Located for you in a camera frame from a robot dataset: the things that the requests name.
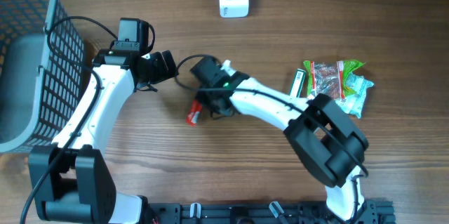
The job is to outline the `long red stick sachet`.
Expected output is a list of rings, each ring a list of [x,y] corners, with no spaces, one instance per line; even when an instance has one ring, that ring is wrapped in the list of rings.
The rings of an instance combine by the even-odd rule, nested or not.
[[[190,107],[189,113],[187,114],[187,118],[186,118],[186,122],[190,125],[190,126],[196,126],[197,125],[197,121],[199,118],[199,115],[202,111],[202,104],[195,99],[192,102],[192,106]]]

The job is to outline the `green white gum pack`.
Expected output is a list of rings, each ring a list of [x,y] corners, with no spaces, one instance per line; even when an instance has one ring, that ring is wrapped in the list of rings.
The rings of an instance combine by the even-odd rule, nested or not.
[[[298,68],[296,70],[296,73],[295,73],[295,76],[294,76],[294,79],[292,82],[292,86],[290,88],[290,96],[296,97],[296,98],[300,97],[300,94],[302,92],[302,87],[304,85],[305,77],[306,77],[306,71]]]

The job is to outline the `green gummy candy bag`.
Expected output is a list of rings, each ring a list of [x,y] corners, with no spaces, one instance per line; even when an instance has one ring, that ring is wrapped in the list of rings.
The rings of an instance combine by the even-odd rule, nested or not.
[[[346,84],[349,75],[364,66],[359,60],[339,60],[337,62],[303,62],[307,73],[307,95],[325,94],[337,99],[345,99],[356,91]]]

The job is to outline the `teal tissue pack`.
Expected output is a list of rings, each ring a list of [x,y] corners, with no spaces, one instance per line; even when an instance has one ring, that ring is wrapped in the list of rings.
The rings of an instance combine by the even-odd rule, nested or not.
[[[345,99],[338,99],[336,103],[347,114],[355,115],[358,119],[362,117],[364,102],[367,97],[367,90],[374,86],[372,81],[350,73],[345,84],[355,91]]]

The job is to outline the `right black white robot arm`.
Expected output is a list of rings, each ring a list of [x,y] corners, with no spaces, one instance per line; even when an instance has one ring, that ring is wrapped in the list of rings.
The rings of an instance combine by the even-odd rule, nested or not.
[[[302,165],[325,185],[330,212],[341,222],[356,222],[368,140],[331,97],[289,96],[211,56],[190,71],[200,83],[200,102],[213,112],[256,117],[282,130]]]

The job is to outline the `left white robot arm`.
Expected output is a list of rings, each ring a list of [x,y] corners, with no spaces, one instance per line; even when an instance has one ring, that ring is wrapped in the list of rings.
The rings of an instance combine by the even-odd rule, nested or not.
[[[29,154],[32,191],[24,205],[44,221],[66,223],[155,223],[146,197],[118,192],[104,153],[112,127],[127,99],[136,91],[176,75],[170,51],[153,50],[155,31],[137,18],[122,18],[119,33],[99,50],[85,93],[67,124],[50,145]]]

